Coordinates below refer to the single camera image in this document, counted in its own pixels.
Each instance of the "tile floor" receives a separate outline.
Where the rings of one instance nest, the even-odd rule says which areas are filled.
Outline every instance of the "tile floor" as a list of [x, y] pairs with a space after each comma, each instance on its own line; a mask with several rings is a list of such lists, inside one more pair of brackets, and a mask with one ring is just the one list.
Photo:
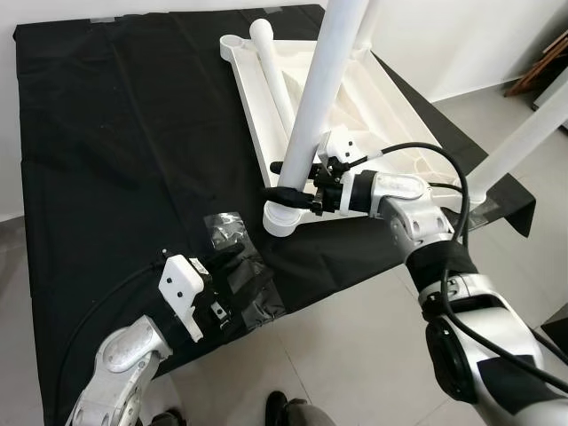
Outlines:
[[[437, 103], [492, 151], [530, 113], [527, 97], [492, 88]], [[568, 135], [557, 131], [514, 175], [537, 198], [531, 237], [505, 222], [473, 233], [471, 253], [518, 312], [539, 325], [568, 302]], [[480, 425], [435, 383], [425, 327], [403, 267], [257, 330], [171, 373], [193, 426], [261, 426], [281, 389], [339, 426]], [[21, 222], [0, 227], [0, 426], [42, 424]], [[547, 368], [568, 368], [547, 356]]]

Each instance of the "robotic arm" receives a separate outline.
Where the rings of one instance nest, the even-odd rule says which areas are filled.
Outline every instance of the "robotic arm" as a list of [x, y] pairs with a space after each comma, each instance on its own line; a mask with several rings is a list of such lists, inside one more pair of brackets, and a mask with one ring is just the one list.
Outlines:
[[[309, 176], [315, 195], [275, 187], [265, 190], [267, 199], [318, 215], [351, 210], [385, 220], [419, 292], [428, 321], [428, 349], [442, 390], [473, 405], [488, 425], [568, 424], [567, 398], [493, 351], [508, 352], [507, 357], [533, 369], [543, 367], [532, 331], [490, 280], [477, 273], [467, 248], [433, 201], [430, 185], [411, 175], [372, 170], [354, 174], [351, 167], [365, 159], [349, 164], [333, 155], [344, 150], [322, 150], [322, 164], [314, 165]], [[280, 165], [272, 166], [278, 171]], [[547, 376], [549, 383], [560, 383], [561, 389], [565, 385]]]

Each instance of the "white pipe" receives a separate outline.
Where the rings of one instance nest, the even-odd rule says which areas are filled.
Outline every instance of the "white pipe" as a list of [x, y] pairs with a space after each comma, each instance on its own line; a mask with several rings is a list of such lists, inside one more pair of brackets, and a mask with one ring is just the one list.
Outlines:
[[370, 50], [373, 46], [373, 34], [375, 33], [376, 23], [379, 17], [379, 0], [369, 0], [365, 18], [361, 22], [357, 38], [355, 39], [355, 49]]
[[485, 200], [486, 193], [513, 170], [534, 148], [568, 120], [568, 82], [468, 175], [472, 205]]
[[267, 20], [255, 20], [250, 26], [249, 32], [250, 38], [258, 51], [260, 64], [263, 67], [264, 76], [268, 82], [268, 87], [270, 87], [274, 104], [276, 104], [276, 109], [278, 109], [282, 126], [284, 131], [286, 131], [286, 136], [289, 138], [294, 126], [295, 114], [286, 83], [284, 82], [284, 76], [277, 66], [278, 59], [274, 49], [272, 27]]
[[279, 186], [303, 191], [327, 114], [335, 101], [368, 0], [330, 0], [294, 129]]

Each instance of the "pant leg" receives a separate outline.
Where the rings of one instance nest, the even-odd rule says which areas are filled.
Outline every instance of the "pant leg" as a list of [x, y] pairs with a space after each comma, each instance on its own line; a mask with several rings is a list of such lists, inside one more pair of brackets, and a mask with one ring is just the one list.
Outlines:
[[288, 404], [288, 426], [336, 426], [327, 414], [309, 404]]

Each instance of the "white cylinder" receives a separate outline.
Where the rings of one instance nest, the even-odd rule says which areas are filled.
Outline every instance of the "white cylinder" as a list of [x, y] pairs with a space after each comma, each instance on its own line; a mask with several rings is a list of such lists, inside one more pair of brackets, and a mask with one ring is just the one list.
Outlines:
[[355, 39], [353, 46], [355, 49], [371, 49], [376, 22], [379, 18], [379, 3], [379, 0], [369, 0], [365, 17], [361, 21], [361, 26]]
[[290, 137], [295, 120], [294, 108], [292, 108], [292, 103], [290, 102], [284, 76], [278, 68], [277, 55], [273, 43], [274, 33], [272, 32], [270, 22], [267, 20], [255, 20], [250, 25], [249, 32], [250, 38], [258, 51], [260, 64], [282, 121], [282, 126], [284, 131], [286, 131], [286, 136]]
[[486, 193], [512, 171], [534, 148], [568, 120], [568, 82], [521, 124], [468, 175], [472, 204], [483, 202]]
[[279, 186], [303, 191], [368, 0], [330, 0], [290, 137]]

